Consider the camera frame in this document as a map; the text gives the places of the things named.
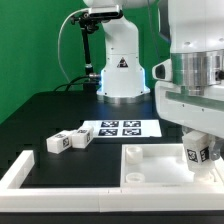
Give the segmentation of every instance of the white frame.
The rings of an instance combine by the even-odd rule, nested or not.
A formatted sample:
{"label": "white frame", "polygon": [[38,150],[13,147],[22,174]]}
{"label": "white frame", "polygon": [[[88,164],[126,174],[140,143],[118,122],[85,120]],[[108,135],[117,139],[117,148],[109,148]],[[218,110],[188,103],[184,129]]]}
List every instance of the white frame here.
{"label": "white frame", "polygon": [[[33,151],[23,151],[2,178],[0,212],[224,210],[223,184],[139,187],[121,184],[119,188],[19,189],[33,165]],[[223,181],[222,159],[216,161],[216,170]]]}

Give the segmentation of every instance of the small white box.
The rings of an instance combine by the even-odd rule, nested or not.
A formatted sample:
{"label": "small white box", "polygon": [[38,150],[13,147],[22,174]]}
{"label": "small white box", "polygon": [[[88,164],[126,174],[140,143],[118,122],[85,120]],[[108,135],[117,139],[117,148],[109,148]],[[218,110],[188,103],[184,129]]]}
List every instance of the small white box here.
{"label": "small white box", "polygon": [[72,147],[85,149],[93,139],[93,130],[92,126],[81,126],[72,134]]}
{"label": "small white box", "polygon": [[59,154],[72,146],[71,135],[75,131],[61,131],[58,134],[47,139],[48,152]]}

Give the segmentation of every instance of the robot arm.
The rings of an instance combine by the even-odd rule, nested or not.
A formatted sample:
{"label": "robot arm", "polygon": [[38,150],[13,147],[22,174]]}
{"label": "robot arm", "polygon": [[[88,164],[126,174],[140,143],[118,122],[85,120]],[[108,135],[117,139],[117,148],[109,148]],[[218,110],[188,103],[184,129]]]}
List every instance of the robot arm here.
{"label": "robot arm", "polygon": [[187,127],[189,168],[203,175],[224,142],[223,6],[223,0],[169,0],[171,59],[153,69],[157,111]]}
{"label": "robot arm", "polygon": [[[101,15],[111,6],[134,8],[147,6],[154,0],[84,0]],[[106,65],[101,72],[98,99],[110,103],[135,103],[144,100],[150,90],[145,86],[145,72],[139,64],[139,37],[137,27],[123,16],[120,19],[105,17]]]}
{"label": "robot arm", "polygon": [[89,7],[120,5],[123,8],[141,8],[153,3],[155,0],[84,0]]}

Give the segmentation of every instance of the green wall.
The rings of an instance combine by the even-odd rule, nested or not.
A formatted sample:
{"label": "green wall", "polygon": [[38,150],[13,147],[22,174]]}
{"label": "green wall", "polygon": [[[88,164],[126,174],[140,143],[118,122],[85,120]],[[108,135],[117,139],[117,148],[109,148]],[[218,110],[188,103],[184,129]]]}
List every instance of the green wall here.
{"label": "green wall", "polygon": [[[81,0],[1,0],[0,2],[0,123],[33,94],[51,91],[66,83],[57,61],[58,33],[64,19],[85,7]],[[156,4],[151,8],[157,21]],[[158,63],[149,28],[148,9],[125,10],[140,31],[140,61],[146,81],[153,87],[152,66]],[[169,45],[156,35],[160,60],[169,56]],[[105,64],[102,28],[90,36],[96,72]],[[82,40],[78,25],[67,25],[61,45],[62,62],[70,78],[84,74]]]}

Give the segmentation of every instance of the black table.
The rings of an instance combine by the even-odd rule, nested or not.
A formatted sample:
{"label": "black table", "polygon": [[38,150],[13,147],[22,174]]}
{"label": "black table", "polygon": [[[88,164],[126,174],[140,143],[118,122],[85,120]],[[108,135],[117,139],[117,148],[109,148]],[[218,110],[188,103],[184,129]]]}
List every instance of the black table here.
{"label": "black table", "polygon": [[[0,178],[25,149],[35,166],[22,188],[119,187],[122,144],[180,143],[181,127],[159,119],[161,138],[94,139],[85,150],[47,152],[46,139],[85,120],[159,119],[152,92],[145,102],[100,103],[89,92],[44,92],[31,97],[0,125]],[[223,223],[224,212],[1,213],[0,223]]]}

